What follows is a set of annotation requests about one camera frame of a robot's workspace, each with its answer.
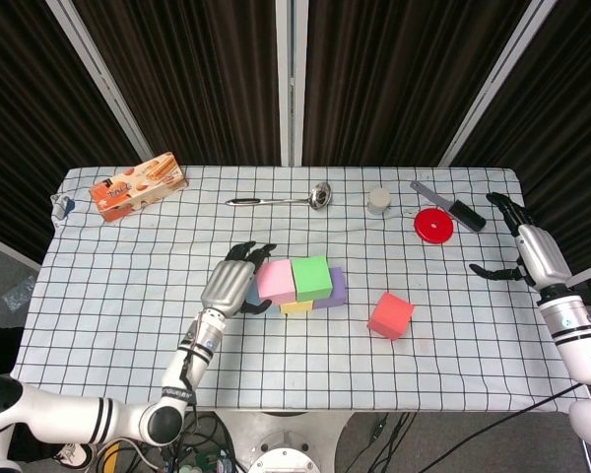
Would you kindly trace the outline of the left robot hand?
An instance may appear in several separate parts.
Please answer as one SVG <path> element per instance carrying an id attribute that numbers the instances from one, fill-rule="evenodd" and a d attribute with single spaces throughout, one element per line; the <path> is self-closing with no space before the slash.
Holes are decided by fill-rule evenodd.
<path id="1" fill-rule="evenodd" d="M 224 318 L 236 314 L 260 314 L 269 309 L 271 300 L 251 304 L 246 300 L 262 264 L 277 246 L 267 243 L 255 248 L 254 240 L 234 245 L 213 270 L 201 295 L 204 309 L 220 312 Z"/>

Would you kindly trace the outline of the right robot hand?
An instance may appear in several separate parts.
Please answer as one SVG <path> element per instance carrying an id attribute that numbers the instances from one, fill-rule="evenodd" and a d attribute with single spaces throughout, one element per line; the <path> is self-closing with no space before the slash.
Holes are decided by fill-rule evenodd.
<path id="1" fill-rule="evenodd" d="M 502 213 L 514 237 L 519 252 L 517 266 L 491 271 L 470 264 L 470 269 L 490 281 L 524 280 L 544 298 L 566 291 L 566 283 L 572 274 L 552 235 L 537 227 L 528 211 L 508 196 L 490 192 L 487 199 Z"/>

